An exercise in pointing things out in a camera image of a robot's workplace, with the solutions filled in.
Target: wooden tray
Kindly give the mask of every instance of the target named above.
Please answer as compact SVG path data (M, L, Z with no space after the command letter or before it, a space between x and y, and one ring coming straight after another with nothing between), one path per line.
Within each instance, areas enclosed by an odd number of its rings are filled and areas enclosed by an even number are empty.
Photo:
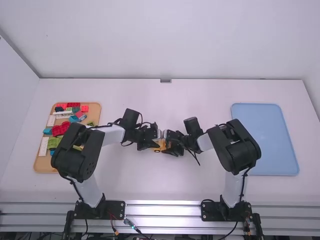
M89 106L89 112L86 112L86 119L83 120L81 122L81 124L86 125L88 122L94 122L94 124L98 125L99 124L99 118L100 118L100 112L101 112L101 106L99 103L97 102L81 102L80 103L81 106L82 105L88 105ZM50 115L52 115L52 113L55 112L55 107L56 104L54 104L51 108L51 112ZM60 119L56 119L54 122L54 125L61 125L63 122L65 121L69 121L68 118L60 118ZM52 135L46 135L43 134L43 137L52 137ZM39 150L40 150L40 146L38 149L38 152L36 154L35 157L35 161L33 164L33 169L34 171L36 171L37 173L57 173L58 171L51 167L51 155L50 155L50 151L47 150L46 151L46 155L45 156L39 156Z

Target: lego brick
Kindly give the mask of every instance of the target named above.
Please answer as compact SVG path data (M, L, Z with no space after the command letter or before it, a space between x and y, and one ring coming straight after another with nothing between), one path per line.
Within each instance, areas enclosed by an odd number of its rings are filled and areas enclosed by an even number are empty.
M84 115L84 113L82 111L77 111L75 115L78 119L80 119Z
M93 121L90 121L86 124L87 126L95 126L95 123Z
M47 146L48 146L49 137L44 136L41 140L41 145L39 149L39 157L44 157L47 155Z
M58 112L54 112L52 114L55 115L56 119L68 119L70 116L73 115L73 112L72 111L58 111Z
M67 108L67 104L66 103L61 103L61 102L57 103L55 106L56 107L62 107L64 110Z
M88 113L89 112L89 106L88 105L81 106L81 112Z
M68 102L67 104L66 104L66 107L67 108L73 108L73 107L80 107L80 102Z
M51 127L46 127L46 128L43 130L43 133L44 133L44 134L47 134L47 135L51 135L51 134L52 134L52 128L51 128Z
M79 121L82 122L82 121L85 120L86 118L87 118L87 115L84 114L84 115L82 115L82 116L79 118Z
M79 151L82 151L82 150L83 150L83 146L73 145L72 147L73 147L74 149L76 149L76 150L79 150Z
M70 122L64 121L61 125L53 126L53 128L52 128L52 136L56 137L56 136L65 134L65 132L70 127L70 124L71 124Z
M64 121L61 124L61 129L62 129L63 134L65 134L65 132L68 130L68 128L70 127L70 124L71 123L69 121Z
M77 116L70 116L69 121L70 123L76 123L79 122L79 118Z
M79 106L75 106L72 108L72 112L75 114L76 112L80 111L80 107Z
M46 123L46 125L48 127L53 127L55 125L55 121L56 121L56 116L54 115L50 115L49 116L49 119L48 119L48 122Z
M54 150L58 147L59 143L61 142L63 136L51 136L49 137L49 141L48 141L48 145L47 145L47 149L49 150Z
M64 108L63 108L62 106L56 106L56 107L54 108L54 110L55 110L56 112L63 112L63 111L64 111Z

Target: light blue mat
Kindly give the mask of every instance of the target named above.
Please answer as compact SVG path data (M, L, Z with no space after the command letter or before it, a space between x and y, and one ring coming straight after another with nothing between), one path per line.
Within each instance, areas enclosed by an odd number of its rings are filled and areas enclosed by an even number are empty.
M261 148L261 158L250 175L296 176L299 165L281 108L276 104L235 103L233 119L239 119Z

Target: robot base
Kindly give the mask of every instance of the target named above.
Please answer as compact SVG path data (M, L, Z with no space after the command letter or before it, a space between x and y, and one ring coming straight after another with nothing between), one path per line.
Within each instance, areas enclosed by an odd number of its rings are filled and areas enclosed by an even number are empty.
M92 208L89 205L77 201L73 211L73 219L101 219L101 220L123 220L125 218L124 201L105 200L103 195L99 205Z
M241 201L229 208L220 195L219 202L206 201L201 205L201 219L204 222L244 222L246 218L253 218L249 202Z

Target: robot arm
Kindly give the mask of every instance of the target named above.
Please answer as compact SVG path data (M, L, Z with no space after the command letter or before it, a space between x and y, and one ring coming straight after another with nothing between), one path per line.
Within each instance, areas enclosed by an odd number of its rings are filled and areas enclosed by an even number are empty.
M101 148L130 141L137 150L159 147L153 139L160 137L156 123L149 127L137 123L140 113L126 109L122 118L105 126L85 126L74 122L63 136L51 158L51 166L74 186L80 200L96 208L103 198L94 171Z
M261 158L259 145L238 119L216 125L206 132L200 128L196 117L183 122L187 135L165 130L164 138L168 148L162 152L178 157L184 155L184 150L201 154L214 149L227 171L222 199L228 208L233 208L239 202L239 196L246 192L247 183L244 182L243 175Z

